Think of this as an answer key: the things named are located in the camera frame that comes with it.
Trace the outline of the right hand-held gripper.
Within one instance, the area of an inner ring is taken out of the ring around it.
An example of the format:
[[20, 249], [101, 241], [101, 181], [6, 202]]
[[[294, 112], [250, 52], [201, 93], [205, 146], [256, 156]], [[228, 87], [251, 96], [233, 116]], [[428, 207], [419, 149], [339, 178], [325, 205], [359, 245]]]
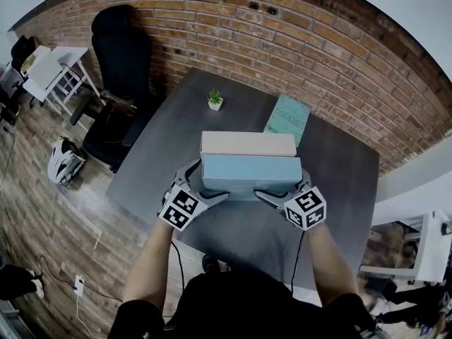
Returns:
[[274, 209], [284, 210], [286, 218], [304, 231], [326, 219], [326, 200], [317, 186], [313, 187], [310, 174], [303, 169], [302, 180], [299, 183], [301, 192], [295, 194], [273, 193], [271, 191], [255, 189], [255, 196]]

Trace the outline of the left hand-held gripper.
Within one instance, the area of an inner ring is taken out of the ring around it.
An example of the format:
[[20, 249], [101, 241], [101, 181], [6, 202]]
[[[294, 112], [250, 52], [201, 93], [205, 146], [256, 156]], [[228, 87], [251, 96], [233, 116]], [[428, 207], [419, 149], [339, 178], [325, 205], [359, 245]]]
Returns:
[[165, 202], [158, 213], [160, 219], [180, 232], [208, 208], [225, 201], [230, 195], [228, 191], [197, 191], [194, 195], [189, 192], [189, 177], [200, 164], [201, 159], [195, 159], [176, 171], [173, 187], [165, 194]]

